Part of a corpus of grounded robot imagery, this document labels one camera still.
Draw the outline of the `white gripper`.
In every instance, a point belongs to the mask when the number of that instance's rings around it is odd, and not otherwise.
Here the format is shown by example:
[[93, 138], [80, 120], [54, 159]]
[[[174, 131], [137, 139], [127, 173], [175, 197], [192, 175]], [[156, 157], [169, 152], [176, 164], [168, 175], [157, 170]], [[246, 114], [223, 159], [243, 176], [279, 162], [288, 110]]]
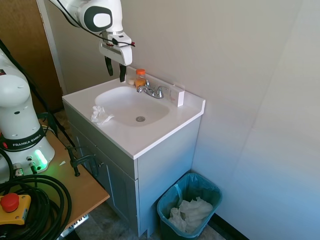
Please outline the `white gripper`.
[[109, 46], [105, 42], [99, 42], [98, 49], [104, 55], [105, 65], [109, 76], [113, 76], [112, 60], [119, 64], [119, 79], [123, 83], [126, 80], [127, 67], [133, 62], [131, 46]]

